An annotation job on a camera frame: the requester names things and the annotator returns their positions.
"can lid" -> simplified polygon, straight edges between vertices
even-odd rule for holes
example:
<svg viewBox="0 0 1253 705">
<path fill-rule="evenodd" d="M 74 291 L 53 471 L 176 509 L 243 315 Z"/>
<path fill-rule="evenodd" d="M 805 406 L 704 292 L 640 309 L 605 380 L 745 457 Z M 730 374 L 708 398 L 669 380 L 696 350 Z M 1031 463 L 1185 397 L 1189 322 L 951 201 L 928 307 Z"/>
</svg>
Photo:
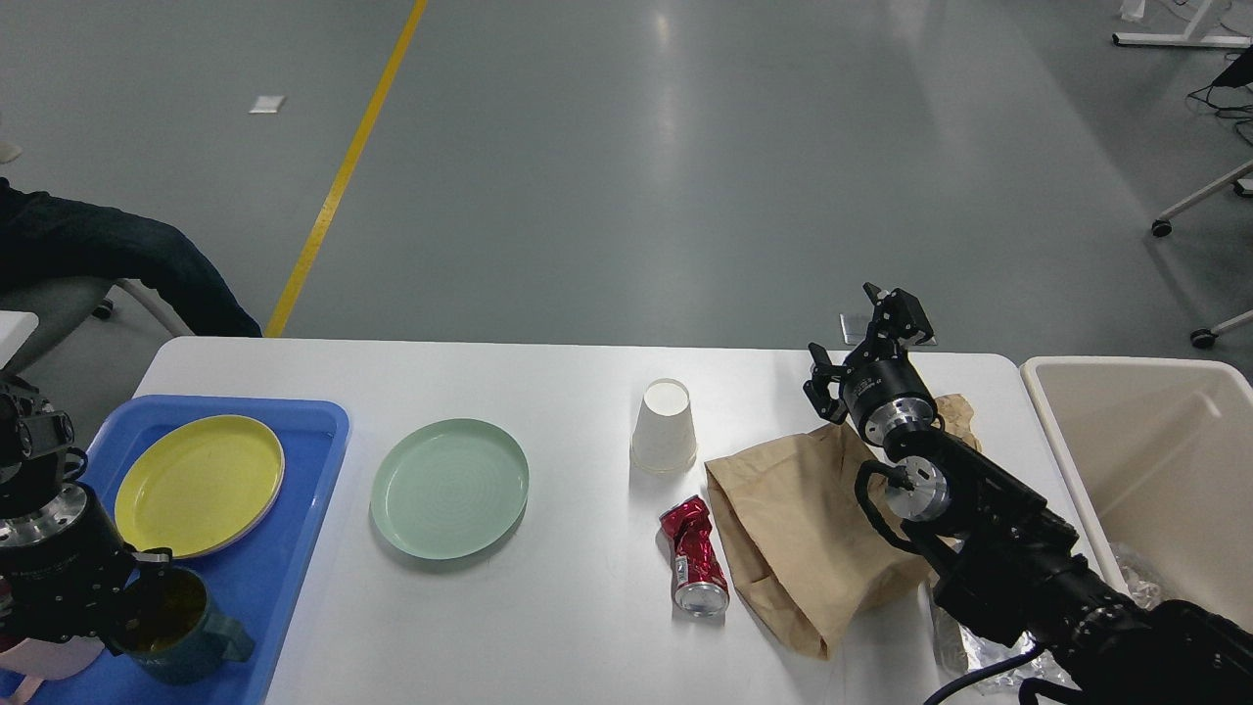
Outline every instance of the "can lid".
<svg viewBox="0 0 1253 705">
<path fill-rule="evenodd" d="M 674 604 L 698 617 L 715 617 L 729 602 L 727 591 L 712 582 L 692 582 L 674 591 Z"/>
</svg>

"table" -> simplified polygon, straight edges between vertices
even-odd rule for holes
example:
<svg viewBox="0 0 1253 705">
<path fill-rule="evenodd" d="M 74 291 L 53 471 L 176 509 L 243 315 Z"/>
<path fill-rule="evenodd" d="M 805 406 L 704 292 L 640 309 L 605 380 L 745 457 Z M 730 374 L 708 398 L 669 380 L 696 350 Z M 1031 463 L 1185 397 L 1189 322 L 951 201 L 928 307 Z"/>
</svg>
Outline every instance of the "table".
<svg viewBox="0 0 1253 705">
<path fill-rule="evenodd" d="M 11 358 L 23 342 L 35 332 L 39 316 L 26 311 L 0 311 L 0 368 Z"/>
<path fill-rule="evenodd" d="M 933 394 L 966 396 L 986 455 L 1078 526 L 1012 363 L 913 361 Z M 328 399 L 348 412 L 347 456 L 269 705 L 639 704 L 688 692 L 921 702 L 947 680 L 921 594 L 858 616 L 829 662 L 778 646 L 738 597 L 714 622 L 672 609 L 658 516 L 702 491 L 704 473 L 629 472 L 644 388 L 663 377 L 689 388 L 703 463 L 818 427 L 801 392 L 808 368 L 804 351 L 183 337 L 159 351 L 137 396 Z M 406 435 L 456 417 L 517 440 L 529 506 L 484 555 L 407 558 L 373 531 L 371 481 Z"/>
<path fill-rule="evenodd" d="M 1209 35 L 1209 30 L 1223 21 L 1223 15 L 1230 9 L 1230 3 L 1215 3 L 1214 0 L 1200 0 L 1194 10 L 1188 26 L 1178 34 L 1162 33 L 1128 33 L 1115 31 L 1114 44 L 1119 46 L 1193 46 L 1209 49 L 1247 49 L 1249 38 Z M 1138 13 L 1144 16 L 1144 0 L 1140 0 Z"/>
</svg>

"yellow plate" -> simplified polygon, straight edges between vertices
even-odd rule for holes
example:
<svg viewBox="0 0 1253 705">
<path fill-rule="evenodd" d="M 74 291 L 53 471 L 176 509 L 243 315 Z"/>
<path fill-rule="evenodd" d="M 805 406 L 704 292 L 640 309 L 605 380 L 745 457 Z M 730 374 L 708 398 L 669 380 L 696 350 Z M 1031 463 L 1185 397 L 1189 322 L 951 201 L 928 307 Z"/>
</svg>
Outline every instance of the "yellow plate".
<svg viewBox="0 0 1253 705">
<path fill-rule="evenodd" d="M 209 417 L 165 435 L 130 467 L 113 517 L 140 551 L 212 553 L 261 522 L 283 482 L 283 447 L 266 425 Z"/>
</svg>

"plastic bin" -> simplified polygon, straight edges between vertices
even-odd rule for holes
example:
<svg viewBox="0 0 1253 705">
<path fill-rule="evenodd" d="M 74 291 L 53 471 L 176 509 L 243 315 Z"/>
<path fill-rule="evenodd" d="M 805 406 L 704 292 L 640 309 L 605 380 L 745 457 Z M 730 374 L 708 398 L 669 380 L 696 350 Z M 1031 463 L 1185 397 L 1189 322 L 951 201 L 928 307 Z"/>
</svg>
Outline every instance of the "plastic bin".
<svg viewBox="0 0 1253 705">
<path fill-rule="evenodd" d="M 1253 630 L 1253 388 L 1230 366 L 1032 358 L 1022 378 L 1096 563 L 1144 556 L 1179 597 Z"/>
</svg>

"jeans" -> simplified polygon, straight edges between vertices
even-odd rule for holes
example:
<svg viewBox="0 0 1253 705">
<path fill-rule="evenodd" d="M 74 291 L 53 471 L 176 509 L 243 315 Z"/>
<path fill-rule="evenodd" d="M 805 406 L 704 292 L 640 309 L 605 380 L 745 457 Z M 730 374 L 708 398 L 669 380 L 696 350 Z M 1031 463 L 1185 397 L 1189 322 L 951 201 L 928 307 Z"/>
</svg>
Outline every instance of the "jeans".
<svg viewBox="0 0 1253 705">
<path fill-rule="evenodd" d="M 138 278 L 197 334 L 261 336 L 218 269 L 178 228 L 31 193 L 16 215 L 0 223 L 0 286 L 63 275 Z"/>
</svg>

